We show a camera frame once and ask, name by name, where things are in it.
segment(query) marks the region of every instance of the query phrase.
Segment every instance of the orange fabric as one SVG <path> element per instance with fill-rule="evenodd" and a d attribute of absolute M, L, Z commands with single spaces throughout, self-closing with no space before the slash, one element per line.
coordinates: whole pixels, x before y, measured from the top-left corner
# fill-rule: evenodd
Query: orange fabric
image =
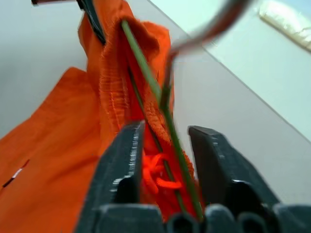
<path fill-rule="evenodd" d="M 169 32 L 134 19 L 123 0 L 94 0 L 94 4 L 106 45 L 101 45 L 84 17 L 79 38 L 88 57 L 87 72 L 76 68 L 67 70 L 34 114 L 0 140 L 1 185 L 29 160 L 19 175 L 0 191 L 0 233 L 73 231 L 99 157 L 124 124 L 143 119 L 129 82 L 128 67 L 143 96 L 148 122 L 159 137 L 175 179 L 181 183 L 166 190 L 170 186 L 166 174 L 162 177 L 157 172 L 149 174 L 152 180 L 144 177 L 141 199 L 144 203 L 157 204 L 167 219 L 180 210 L 173 191 L 178 188 L 186 207 L 193 213 L 164 120 L 120 22 L 122 19 L 129 22 L 160 85 L 170 48 Z M 153 158 L 158 153 L 146 129 L 144 158 Z M 193 176 L 188 158 L 187 162 Z M 153 166 L 162 163 L 161 159 Z M 150 189 L 150 182 L 158 192 Z"/>

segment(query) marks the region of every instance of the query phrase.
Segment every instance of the orange drawstring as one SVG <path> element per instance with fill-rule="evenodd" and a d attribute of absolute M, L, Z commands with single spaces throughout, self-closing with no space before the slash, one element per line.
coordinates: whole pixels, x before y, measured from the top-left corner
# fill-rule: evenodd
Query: orange drawstring
<path fill-rule="evenodd" d="M 169 189 L 180 189 L 182 184 L 180 181 L 165 181 L 161 178 L 164 172 L 163 160 L 167 160 L 168 156 L 159 153 L 155 156 L 145 155 L 143 157 L 143 180 L 147 187 L 154 194 L 159 193 L 158 187 Z"/>

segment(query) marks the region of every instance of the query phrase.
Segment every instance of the orange cloth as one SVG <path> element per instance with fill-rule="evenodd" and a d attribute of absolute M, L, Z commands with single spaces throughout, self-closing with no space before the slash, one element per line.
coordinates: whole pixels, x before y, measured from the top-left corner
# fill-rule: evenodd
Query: orange cloth
<path fill-rule="evenodd" d="M 129 22 L 160 85 L 170 48 L 169 32 L 134 19 L 122 0 L 94 0 L 94 4 L 106 45 L 102 46 L 84 17 L 79 37 L 88 57 L 87 72 L 67 70 L 34 114 L 0 140 L 1 185 L 29 160 L 16 179 L 0 191 L 0 233 L 73 231 L 99 157 L 124 124 L 143 119 L 129 81 L 129 66 L 143 96 L 148 122 L 159 137 L 176 179 L 182 183 L 164 120 L 120 22 Z M 148 129 L 144 153 L 158 154 Z M 182 183 L 180 192 L 193 213 L 184 187 Z M 172 190 L 155 194 L 144 182 L 141 190 L 142 201 L 157 204 L 165 219 L 179 211 Z"/>

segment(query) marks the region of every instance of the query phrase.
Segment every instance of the wrinkled fabric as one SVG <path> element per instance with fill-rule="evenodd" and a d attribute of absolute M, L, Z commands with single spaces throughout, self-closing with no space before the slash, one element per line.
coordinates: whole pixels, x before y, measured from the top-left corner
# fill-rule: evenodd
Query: wrinkled fabric
<path fill-rule="evenodd" d="M 169 156 L 174 176 L 182 182 L 165 122 L 126 41 L 121 21 L 128 21 L 160 86 L 170 49 L 169 32 L 136 20 L 125 1 L 94 0 L 94 4 L 106 44 L 100 43 L 84 17 L 79 38 L 88 58 L 87 71 L 69 68 L 33 115 L 0 140 L 1 185 L 29 160 L 0 191 L 0 233 L 73 231 L 100 156 L 123 125 L 143 119 L 128 68 L 142 95 L 147 120 Z M 144 155 L 157 153 L 146 128 Z M 192 165 L 186 159 L 193 177 Z M 182 186 L 184 203 L 193 214 L 183 182 Z M 158 205 L 164 219 L 180 211 L 173 191 L 154 195 L 144 182 L 141 201 Z"/>

